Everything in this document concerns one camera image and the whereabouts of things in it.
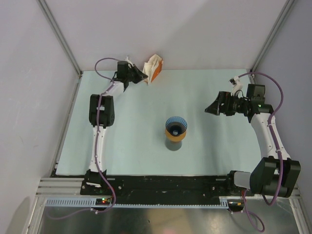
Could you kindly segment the white paper coffee filters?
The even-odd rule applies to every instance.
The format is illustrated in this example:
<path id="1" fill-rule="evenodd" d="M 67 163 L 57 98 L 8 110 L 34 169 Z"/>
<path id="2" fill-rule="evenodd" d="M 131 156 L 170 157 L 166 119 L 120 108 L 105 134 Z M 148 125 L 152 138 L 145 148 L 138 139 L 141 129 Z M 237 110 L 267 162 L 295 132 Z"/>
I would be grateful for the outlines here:
<path id="1" fill-rule="evenodd" d="M 143 73 L 145 73 L 146 75 L 148 75 L 148 80 L 146 81 L 147 84 L 150 84 L 149 83 L 149 78 L 150 78 L 150 75 L 151 75 L 151 67 L 153 65 L 154 62 L 156 62 L 157 60 L 160 60 L 162 59 L 159 55 L 157 54 L 154 54 L 153 56 L 150 57 L 150 59 L 144 63 L 144 67 L 143 67 Z"/>

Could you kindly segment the blue glass dripper cone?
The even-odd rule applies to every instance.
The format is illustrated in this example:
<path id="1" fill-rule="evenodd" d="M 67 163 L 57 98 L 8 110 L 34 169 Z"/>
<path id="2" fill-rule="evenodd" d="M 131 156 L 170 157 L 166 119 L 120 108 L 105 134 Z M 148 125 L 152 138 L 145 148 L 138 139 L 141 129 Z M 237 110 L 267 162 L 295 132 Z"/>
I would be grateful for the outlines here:
<path id="1" fill-rule="evenodd" d="M 165 128 L 174 137 L 180 136 L 187 130 L 187 122 L 179 116 L 170 117 L 165 123 Z"/>

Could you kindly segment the glass beaker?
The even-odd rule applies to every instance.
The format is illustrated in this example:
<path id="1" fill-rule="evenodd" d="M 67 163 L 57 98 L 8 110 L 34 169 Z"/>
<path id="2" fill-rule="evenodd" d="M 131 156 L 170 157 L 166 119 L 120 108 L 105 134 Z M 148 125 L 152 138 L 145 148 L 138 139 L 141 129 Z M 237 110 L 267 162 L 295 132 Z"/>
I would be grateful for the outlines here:
<path id="1" fill-rule="evenodd" d="M 166 139 L 165 140 L 165 146 L 170 151 L 177 151 L 181 148 L 182 141 L 174 142 L 174 141 L 171 141 L 169 139 Z"/>

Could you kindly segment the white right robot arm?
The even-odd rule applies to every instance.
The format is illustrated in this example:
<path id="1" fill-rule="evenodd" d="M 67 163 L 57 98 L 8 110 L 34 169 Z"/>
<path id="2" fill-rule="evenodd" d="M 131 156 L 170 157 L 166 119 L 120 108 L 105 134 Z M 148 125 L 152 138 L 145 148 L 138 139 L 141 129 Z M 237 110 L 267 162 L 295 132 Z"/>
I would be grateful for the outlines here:
<path id="1" fill-rule="evenodd" d="M 243 114 L 254 129 L 260 147 L 261 160 L 255 169 L 251 173 L 231 171 L 232 179 L 225 183 L 226 192 L 237 195 L 244 188 L 253 194 L 290 197 L 301 166 L 299 161 L 291 159 L 281 142 L 273 108 L 265 103 L 265 86 L 249 84 L 246 97 L 220 91 L 205 112 L 215 116 Z"/>

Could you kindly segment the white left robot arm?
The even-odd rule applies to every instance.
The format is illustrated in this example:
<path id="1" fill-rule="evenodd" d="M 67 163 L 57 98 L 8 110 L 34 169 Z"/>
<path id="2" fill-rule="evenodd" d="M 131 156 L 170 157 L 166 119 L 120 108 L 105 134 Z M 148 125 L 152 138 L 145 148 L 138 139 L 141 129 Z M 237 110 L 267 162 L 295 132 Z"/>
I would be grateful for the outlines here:
<path id="1" fill-rule="evenodd" d="M 93 127 L 93 149 L 85 182 L 98 195 L 108 190 L 108 182 L 103 179 L 106 167 L 104 163 L 104 143 L 107 129 L 115 122 L 114 100 L 125 92 L 129 83 L 137 84 L 148 76 L 135 64 L 127 60 L 117 61 L 117 71 L 109 79 L 108 88 L 101 94 L 92 94 L 89 104 L 89 122 Z"/>

